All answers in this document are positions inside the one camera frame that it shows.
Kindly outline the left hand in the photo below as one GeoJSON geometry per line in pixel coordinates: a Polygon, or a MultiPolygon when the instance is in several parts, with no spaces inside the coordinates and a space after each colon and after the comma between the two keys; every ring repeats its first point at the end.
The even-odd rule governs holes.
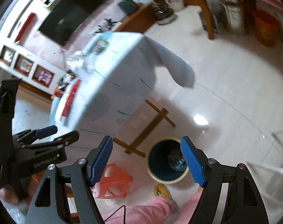
{"type": "Polygon", "coordinates": [[[0,198],[6,203],[10,203],[14,205],[19,203],[19,199],[16,193],[13,190],[8,189],[8,188],[0,189],[0,198]]]}

